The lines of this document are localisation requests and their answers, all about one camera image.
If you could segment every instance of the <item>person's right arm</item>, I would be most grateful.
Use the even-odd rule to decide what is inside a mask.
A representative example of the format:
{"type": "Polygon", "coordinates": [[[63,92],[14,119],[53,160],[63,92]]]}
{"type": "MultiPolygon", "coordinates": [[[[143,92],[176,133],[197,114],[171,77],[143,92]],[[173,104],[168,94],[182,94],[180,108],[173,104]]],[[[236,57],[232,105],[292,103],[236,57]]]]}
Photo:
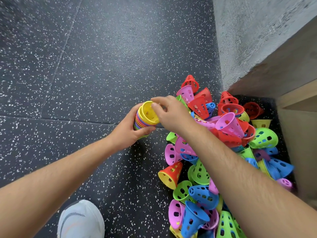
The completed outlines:
{"type": "Polygon", "coordinates": [[[247,237],[317,236],[317,211],[197,124],[175,97],[151,100],[161,124],[184,138],[200,158],[247,237]]]}

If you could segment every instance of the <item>white shoe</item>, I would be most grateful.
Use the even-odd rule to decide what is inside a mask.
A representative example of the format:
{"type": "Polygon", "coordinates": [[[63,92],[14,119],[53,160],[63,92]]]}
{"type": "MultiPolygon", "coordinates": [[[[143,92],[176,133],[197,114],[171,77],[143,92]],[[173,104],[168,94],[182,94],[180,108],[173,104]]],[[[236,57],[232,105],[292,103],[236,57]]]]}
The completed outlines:
{"type": "Polygon", "coordinates": [[[104,238],[105,222],[99,209],[88,200],[78,200],[63,210],[58,238],[104,238]]]}

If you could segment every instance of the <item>floor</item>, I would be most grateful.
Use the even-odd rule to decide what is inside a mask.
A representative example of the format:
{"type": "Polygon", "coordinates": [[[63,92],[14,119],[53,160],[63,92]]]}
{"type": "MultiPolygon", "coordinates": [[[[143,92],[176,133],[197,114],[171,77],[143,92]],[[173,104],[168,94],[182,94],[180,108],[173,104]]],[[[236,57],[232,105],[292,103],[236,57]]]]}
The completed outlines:
{"type": "MultiPolygon", "coordinates": [[[[0,37],[0,187],[106,136],[134,104],[175,95],[188,74],[222,91],[211,0],[0,0],[0,37]]],[[[157,176],[167,134],[111,156],[61,210],[88,199],[106,237],[173,237],[157,176]]],[[[36,237],[56,237],[59,214],[36,237]]]]}

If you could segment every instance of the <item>person's right hand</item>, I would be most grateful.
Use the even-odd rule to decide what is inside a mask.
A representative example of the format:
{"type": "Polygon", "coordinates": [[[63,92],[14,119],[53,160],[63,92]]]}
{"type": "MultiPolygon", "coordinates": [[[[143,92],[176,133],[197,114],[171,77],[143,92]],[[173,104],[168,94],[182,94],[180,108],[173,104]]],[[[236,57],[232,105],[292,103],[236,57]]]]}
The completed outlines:
{"type": "Polygon", "coordinates": [[[180,134],[182,129],[191,124],[195,124],[194,119],[180,101],[173,96],[151,98],[152,108],[160,123],[167,130],[180,134]]]}

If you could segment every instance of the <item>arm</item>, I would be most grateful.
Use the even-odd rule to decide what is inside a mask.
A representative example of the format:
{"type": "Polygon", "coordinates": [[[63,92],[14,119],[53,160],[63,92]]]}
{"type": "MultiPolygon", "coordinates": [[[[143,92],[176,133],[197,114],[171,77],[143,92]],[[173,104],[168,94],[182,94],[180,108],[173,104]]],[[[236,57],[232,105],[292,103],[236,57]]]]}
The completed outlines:
{"type": "Polygon", "coordinates": [[[199,156],[247,237],[315,237],[317,212],[252,167],[197,124],[172,96],[156,97],[162,125],[179,134],[199,156]]]}
{"type": "Polygon", "coordinates": [[[134,106],[107,137],[0,189],[1,237],[33,237],[69,196],[110,155],[155,127],[133,130],[134,106]]]}

